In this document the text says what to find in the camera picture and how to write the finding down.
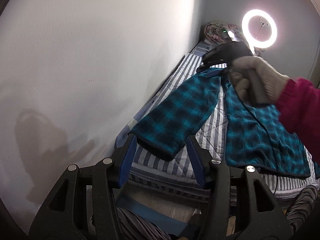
clamp jaw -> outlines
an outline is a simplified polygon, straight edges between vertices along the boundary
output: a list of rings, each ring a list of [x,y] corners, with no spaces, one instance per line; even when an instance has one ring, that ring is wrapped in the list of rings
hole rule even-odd
[[[198,184],[211,189],[198,240],[288,240],[292,236],[279,203],[253,166],[228,167],[202,149],[195,136],[187,139],[187,151]],[[230,186],[237,187],[237,216],[235,233],[226,236]]]
[[[120,240],[113,188],[127,181],[137,149],[137,138],[130,134],[123,147],[95,166],[66,168],[44,200],[32,222],[29,238],[34,240]],[[92,185],[96,236],[88,233],[86,186]]]

ring light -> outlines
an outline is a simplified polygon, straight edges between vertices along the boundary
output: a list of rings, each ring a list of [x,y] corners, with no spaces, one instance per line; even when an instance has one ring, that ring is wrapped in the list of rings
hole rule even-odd
[[[261,16],[269,22],[271,27],[271,36],[269,40],[257,41],[255,38],[252,37],[251,33],[249,32],[249,21],[254,16]],[[261,10],[251,10],[244,15],[242,19],[242,31],[245,38],[247,39],[247,42],[250,45],[261,49],[270,47],[273,43],[275,43],[277,38],[277,27],[275,21],[271,18],[270,15]]]

white wall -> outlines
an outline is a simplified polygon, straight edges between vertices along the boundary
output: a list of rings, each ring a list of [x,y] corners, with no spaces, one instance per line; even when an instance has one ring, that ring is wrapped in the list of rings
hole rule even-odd
[[[116,135],[195,46],[201,0],[10,0],[0,17],[0,197],[28,231],[71,163]]]
[[[206,0],[203,24],[222,20],[241,25],[251,9],[268,12],[278,38],[262,54],[274,68],[292,78],[308,78],[320,39],[320,17],[310,0]]]

mattress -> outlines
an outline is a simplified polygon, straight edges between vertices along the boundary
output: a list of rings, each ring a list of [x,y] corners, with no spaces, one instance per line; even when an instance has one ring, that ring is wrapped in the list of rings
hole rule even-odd
[[[196,73],[196,68],[201,64],[201,56],[210,49],[212,49],[212,46],[200,42],[192,53],[183,59],[177,70],[172,73],[159,92],[130,120],[117,136],[116,147],[123,145],[128,132],[142,117],[159,105],[182,82]],[[220,64],[214,67],[224,68],[226,65]],[[209,150],[213,158],[221,160],[224,158],[227,125],[224,92],[220,87],[219,99],[215,109],[195,135],[199,145]],[[313,162],[307,149],[306,154],[311,171],[311,176],[307,179],[261,174],[272,193],[275,193],[276,198],[286,202],[286,199],[292,199],[308,185],[314,185],[319,188],[319,180],[315,179]],[[186,146],[180,150],[172,161],[166,162],[138,145],[129,181],[142,187],[153,188],[154,190],[192,198],[201,202],[206,202],[209,196],[209,192],[201,189],[196,182]],[[235,196],[236,189],[232,188],[231,201],[235,201]]]

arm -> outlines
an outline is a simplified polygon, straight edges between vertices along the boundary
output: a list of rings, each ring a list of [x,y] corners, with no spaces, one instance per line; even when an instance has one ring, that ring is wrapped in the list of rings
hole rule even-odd
[[[295,132],[320,163],[320,90],[303,78],[289,80],[275,103],[279,122],[289,133]]]

